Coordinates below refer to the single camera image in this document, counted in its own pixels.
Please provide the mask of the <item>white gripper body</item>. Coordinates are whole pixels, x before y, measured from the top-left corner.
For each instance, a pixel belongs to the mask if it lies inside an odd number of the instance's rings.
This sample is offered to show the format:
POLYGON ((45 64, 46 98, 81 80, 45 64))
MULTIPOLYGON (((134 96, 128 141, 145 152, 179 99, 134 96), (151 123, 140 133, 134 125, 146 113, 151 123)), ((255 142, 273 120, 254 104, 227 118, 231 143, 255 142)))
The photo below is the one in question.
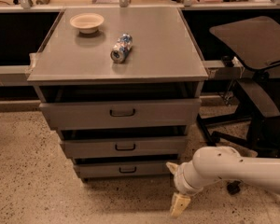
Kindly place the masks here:
POLYGON ((194 196, 203 190, 198 173, 192 162, 183 162, 173 166, 174 184, 179 193, 194 196))

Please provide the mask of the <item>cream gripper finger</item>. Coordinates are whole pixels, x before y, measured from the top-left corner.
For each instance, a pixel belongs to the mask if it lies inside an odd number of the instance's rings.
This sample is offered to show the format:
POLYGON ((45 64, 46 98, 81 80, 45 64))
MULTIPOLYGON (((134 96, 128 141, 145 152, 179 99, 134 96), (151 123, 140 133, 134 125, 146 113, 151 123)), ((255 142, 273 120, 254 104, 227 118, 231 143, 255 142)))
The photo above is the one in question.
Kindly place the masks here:
POLYGON ((171 207, 170 207, 171 217, 179 217, 183 213, 183 211, 188 207, 189 203, 190 203, 189 196, 175 192, 173 194, 171 207))
POLYGON ((171 174, 175 174, 178 170, 179 165, 173 162, 167 162, 166 163, 167 168, 169 169, 171 174))

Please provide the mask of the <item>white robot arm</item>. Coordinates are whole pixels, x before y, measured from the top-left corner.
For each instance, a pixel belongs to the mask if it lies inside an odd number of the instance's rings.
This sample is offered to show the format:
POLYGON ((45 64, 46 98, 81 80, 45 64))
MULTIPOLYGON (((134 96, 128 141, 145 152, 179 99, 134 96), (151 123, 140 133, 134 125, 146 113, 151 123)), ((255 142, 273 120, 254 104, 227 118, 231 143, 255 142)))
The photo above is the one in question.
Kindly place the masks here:
POLYGON ((173 194, 170 214, 179 217, 191 197, 220 180, 242 181, 280 195, 280 159, 243 157, 233 147, 202 147, 192 160, 166 163, 174 176, 177 192, 173 194))

